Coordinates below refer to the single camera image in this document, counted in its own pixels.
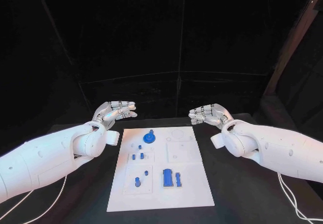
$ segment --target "blue object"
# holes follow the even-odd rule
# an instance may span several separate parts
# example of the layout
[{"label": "blue object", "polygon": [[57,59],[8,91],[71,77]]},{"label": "blue object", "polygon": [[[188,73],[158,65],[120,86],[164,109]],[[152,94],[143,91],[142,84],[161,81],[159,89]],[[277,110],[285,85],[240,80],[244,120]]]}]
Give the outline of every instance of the blue object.
[{"label": "blue object", "polygon": [[139,188],[140,187],[140,178],[138,177],[136,179],[135,179],[135,181],[136,181],[136,187]]},{"label": "blue object", "polygon": [[181,173],[177,173],[175,176],[177,176],[178,187],[182,187],[182,183],[181,183]]},{"label": "blue object", "polygon": [[171,169],[164,170],[164,186],[165,187],[174,186],[172,170]]},{"label": "blue object", "polygon": [[156,140],[156,137],[153,134],[153,130],[151,130],[151,132],[143,137],[143,141],[151,144],[155,142],[155,140]]}]

